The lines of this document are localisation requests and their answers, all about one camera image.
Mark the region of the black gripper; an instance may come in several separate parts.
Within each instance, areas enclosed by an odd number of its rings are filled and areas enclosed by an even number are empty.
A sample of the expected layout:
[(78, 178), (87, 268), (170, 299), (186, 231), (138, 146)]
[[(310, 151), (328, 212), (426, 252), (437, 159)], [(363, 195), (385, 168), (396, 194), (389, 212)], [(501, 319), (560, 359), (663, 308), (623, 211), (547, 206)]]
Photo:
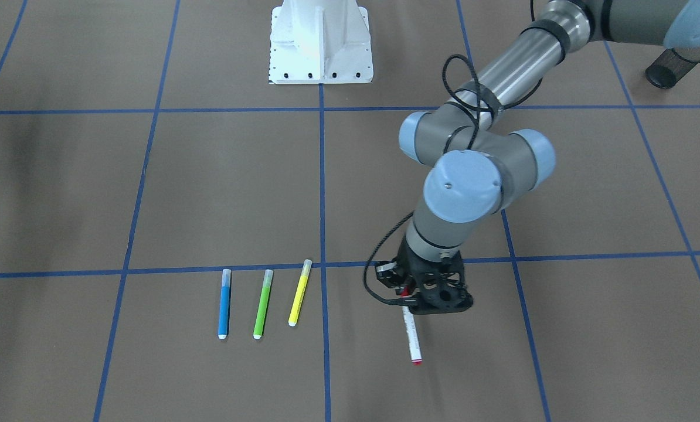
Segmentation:
[(406, 307), (415, 315), (463, 312), (474, 303), (459, 251), (428, 261), (403, 240), (395, 259), (376, 262), (376, 279), (396, 295), (393, 299), (376, 295), (376, 300)]

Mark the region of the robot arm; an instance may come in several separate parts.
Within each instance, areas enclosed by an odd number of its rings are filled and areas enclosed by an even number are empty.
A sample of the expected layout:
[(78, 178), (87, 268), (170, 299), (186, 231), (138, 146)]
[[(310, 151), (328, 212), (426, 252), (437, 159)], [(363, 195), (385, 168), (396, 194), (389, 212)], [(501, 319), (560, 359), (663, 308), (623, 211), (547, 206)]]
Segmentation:
[(461, 246), (480, 221), (548, 179), (556, 152), (541, 132), (491, 132), (503, 113), (534, 94), (541, 80), (594, 41), (663, 46), (681, 57), (700, 48), (700, 1), (548, 1), (529, 26), (481, 72), (463, 55), (442, 66), (446, 103), (401, 124), (399, 148), (428, 166), (422, 197), (402, 219), (396, 257), (374, 262), (377, 280), (395, 291), (381, 304), (412, 314), (462, 312), (474, 304)]

